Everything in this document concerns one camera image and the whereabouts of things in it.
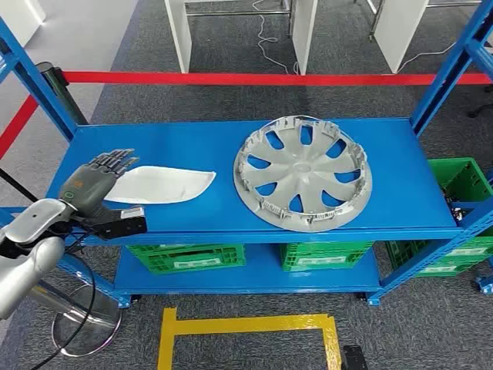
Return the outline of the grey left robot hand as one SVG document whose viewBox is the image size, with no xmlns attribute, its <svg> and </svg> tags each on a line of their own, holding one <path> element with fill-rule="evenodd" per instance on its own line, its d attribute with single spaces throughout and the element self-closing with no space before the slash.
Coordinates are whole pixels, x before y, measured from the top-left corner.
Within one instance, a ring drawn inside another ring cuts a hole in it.
<svg viewBox="0 0 493 370">
<path fill-rule="evenodd" d="M 133 149 L 117 149 L 101 153 L 77 168 L 60 189 L 59 199 L 84 218 L 106 216 L 111 211 L 103 205 L 116 181 L 139 159 Z"/>
</svg>

